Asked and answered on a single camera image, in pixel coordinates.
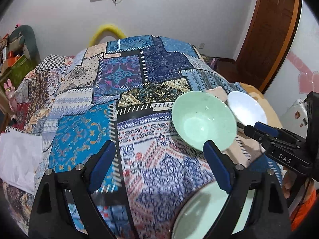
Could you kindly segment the person's right hand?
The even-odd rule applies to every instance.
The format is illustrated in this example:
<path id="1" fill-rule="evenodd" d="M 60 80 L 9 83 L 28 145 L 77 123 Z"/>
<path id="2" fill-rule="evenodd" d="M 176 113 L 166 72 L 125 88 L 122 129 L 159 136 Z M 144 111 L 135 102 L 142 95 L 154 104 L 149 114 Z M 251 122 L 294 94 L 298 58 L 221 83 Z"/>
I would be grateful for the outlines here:
<path id="1" fill-rule="evenodd" d="M 282 192 L 284 197 L 288 199 L 290 197 L 290 190 L 296 179 L 296 174 L 287 167 L 283 167 L 283 170 L 285 171 L 285 174 L 282 180 Z"/>

